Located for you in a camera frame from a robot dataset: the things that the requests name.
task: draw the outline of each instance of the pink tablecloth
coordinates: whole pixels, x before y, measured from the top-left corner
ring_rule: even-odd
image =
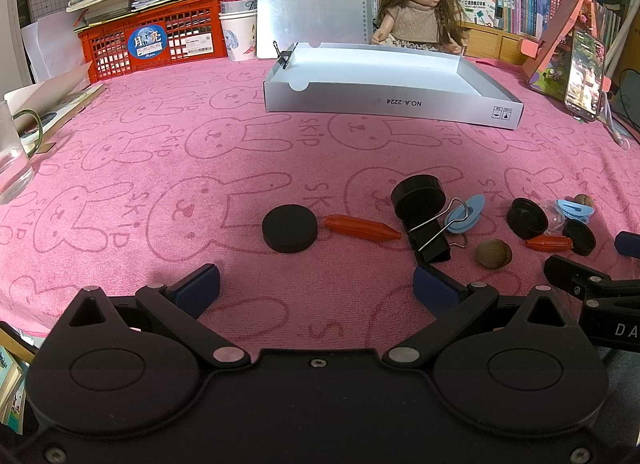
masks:
[[[201,321],[252,353],[261,347],[385,349],[433,320],[414,299],[406,240],[376,244],[322,229],[295,255],[264,244],[260,223],[297,203],[322,222],[345,213],[401,228],[390,193],[415,173],[448,197],[484,193],[486,208],[438,267],[465,285],[504,294],[545,283],[546,256],[507,227],[514,197],[587,193],[598,246],[580,260],[615,278],[638,277],[612,238],[639,232],[640,148],[620,149],[599,123],[581,124],[527,90],[513,73],[481,65],[526,105],[517,131],[427,119],[267,113],[271,62],[213,60],[116,78],[36,158],[28,189],[0,207],[0,317],[46,332],[84,285],[110,295],[175,283],[203,263],[222,272],[220,298]],[[513,261],[474,261],[502,238]]]

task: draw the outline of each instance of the red basket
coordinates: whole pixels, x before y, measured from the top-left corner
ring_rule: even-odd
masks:
[[[225,39],[218,14],[220,0],[185,0],[103,23],[78,34],[89,67],[91,82],[210,58],[226,57]],[[129,52],[129,39],[136,30],[157,25],[166,32],[166,46],[151,59],[138,59]],[[189,50],[185,39],[211,35],[213,52]]]

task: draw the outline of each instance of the blue round sticker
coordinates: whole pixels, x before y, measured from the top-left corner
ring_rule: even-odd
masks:
[[[158,25],[140,27],[129,38],[129,54],[136,59],[151,59],[166,48],[166,32]]]

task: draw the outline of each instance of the phone screen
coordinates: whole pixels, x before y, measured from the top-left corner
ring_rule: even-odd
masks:
[[[604,45],[591,34],[574,30],[569,82],[564,103],[578,115],[595,116],[600,108]]]

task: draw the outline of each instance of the glass mug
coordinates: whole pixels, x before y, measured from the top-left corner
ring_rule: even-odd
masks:
[[[25,153],[14,126],[14,119],[30,114],[38,123],[38,139],[30,152]],[[22,110],[14,116],[5,100],[0,102],[0,205],[11,202],[27,187],[34,172],[29,160],[42,143],[42,121],[33,110]]]

